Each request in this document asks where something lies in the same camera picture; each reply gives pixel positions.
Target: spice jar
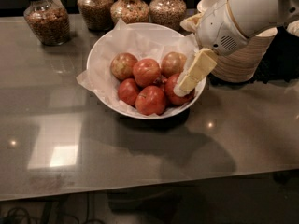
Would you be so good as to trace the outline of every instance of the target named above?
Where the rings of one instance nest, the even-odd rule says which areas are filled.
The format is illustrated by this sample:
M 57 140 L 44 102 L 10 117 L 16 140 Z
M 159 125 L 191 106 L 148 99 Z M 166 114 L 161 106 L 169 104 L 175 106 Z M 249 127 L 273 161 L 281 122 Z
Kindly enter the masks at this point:
M 153 23 L 178 31 L 185 19 L 187 6 L 183 0 L 151 0 L 149 11 Z
M 108 30 L 112 27 L 110 9 L 114 0 L 77 0 L 78 10 L 88 29 Z
M 150 8 L 142 0 L 118 0 L 112 5 L 111 17 L 116 24 L 119 19 L 125 23 L 149 22 Z
M 60 0 L 29 1 L 24 18 L 42 44 L 61 45 L 70 39 L 68 14 Z

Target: countertop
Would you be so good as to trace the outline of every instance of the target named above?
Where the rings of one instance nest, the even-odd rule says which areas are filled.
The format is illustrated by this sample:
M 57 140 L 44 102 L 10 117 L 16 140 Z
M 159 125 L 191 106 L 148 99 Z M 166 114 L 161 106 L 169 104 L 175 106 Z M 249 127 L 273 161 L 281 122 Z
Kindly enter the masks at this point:
M 0 18 L 0 200 L 299 168 L 298 80 L 207 81 L 180 115 L 126 118 L 77 83 L 103 34 L 70 22 L 72 39 L 45 47 Z

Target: bowl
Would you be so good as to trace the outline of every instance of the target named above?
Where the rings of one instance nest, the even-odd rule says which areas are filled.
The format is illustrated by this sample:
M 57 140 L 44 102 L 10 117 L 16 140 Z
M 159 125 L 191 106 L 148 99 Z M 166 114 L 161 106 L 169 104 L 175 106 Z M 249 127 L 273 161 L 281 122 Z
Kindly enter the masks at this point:
M 178 107 L 169 107 L 160 116 L 155 114 L 142 115 L 135 108 L 120 101 L 117 95 L 120 82 L 114 78 L 110 71 L 110 63 L 118 53 L 131 52 L 138 60 L 151 57 L 161 63 L 167 51 L 173 50 L 188 55 L 188 51 L 193 51 L 196 43 L 192 36 L 184 36 L 162 25 L 132 23 L 125 24 L 125 26 L 123 31 L 116 26 L 93 45 L 88 56 L 86 70 L 91 87 L 89 90 L 94 92 L 99 100 L 110 109 L 135 119 L 165 119 L 191 107 L 201 95 L 206 85 L 206 78 L 197 84 L 194 98 L 190 102 Z

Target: plate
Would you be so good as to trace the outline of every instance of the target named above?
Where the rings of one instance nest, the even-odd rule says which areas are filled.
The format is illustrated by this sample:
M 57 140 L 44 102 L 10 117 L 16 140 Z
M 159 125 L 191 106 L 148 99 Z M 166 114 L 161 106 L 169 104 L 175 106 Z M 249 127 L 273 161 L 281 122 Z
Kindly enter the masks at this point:
M 155 42 L 163 44 L 164 46 L 172 47 L 174 42 L 184 37 L 177 31 L 153 23 L 133 23 L 128 24 L 127 27 L 129 28 L 129 30 L 133 30 L 133 32 L 137 36 L 142 37 L 142 39 L 145 42 Z M 99 55 L 101 53 L 101 49 L 106 48 L 107 45 L 111 46 L 111 44 L 107 44 L 107 42 L 109 42 L 109 39 L 111 39 L 112 32 L 113 31 L 108 32 L 107 34 L 103 35 L 99 40 L 97 40 L 97 42 L 93 45 L 93 48 L 91 49 L 87 60 L 87 73 L 89 82 L 93 86 L 93 92 L 96 94 L 96 96 L 103 104 L 124 116 L 135 119 L 165 119 L 168 117 L 173 117 L 183 112 L 196 102 L 196 100 L 199 98 L 199 96 L 204 90 L 204 87 L 206 85 L 206 78 L 197 84 L 195 88 L 195 96 L 190 102 L 179 107 L 167 108 L 165 112 L 160 116 L 142 115 L 138 113 L 135 108 L 127 105 L 123 101 L 120 101 L 117 96 L 117 87 L 120 84 L 120 82 L 117 81 L 116 78 L 114 78 L 111 74 L 110 62 L 112 61 L 114 56 L 121 51 L 121 49 L 123 49 L 123 52 L 125 52 L 126 50 L 130 52 L 130 48 L 120 48 L 120 44 L 117 44 L 118 47 L 115 49 L 115 51 L 113 50 L 114 53 L 110 50 L 110 54 L 104 53 L 102 55 Z M 139 57 L 139 59 L 142 58 L 142 55 L 146 56 L 146 54 L 135 53 L 134 55 L 137 58 Z M 107 60 L 107 57 L 103 58 L 103 56 L 109 56 L 109 62 L 103 62 L 104 58 Z

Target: bowl stack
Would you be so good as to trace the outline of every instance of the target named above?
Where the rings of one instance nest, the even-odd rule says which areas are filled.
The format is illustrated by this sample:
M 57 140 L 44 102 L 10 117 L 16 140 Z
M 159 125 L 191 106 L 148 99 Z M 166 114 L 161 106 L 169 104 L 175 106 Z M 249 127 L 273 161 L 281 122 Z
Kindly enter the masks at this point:
M 277 32 L 277 28 L 268 29 L 254 36 L 244 48 L 228 56 L 220 56 L 211 73 L 227 82 L 240 83 L 250 80 Z

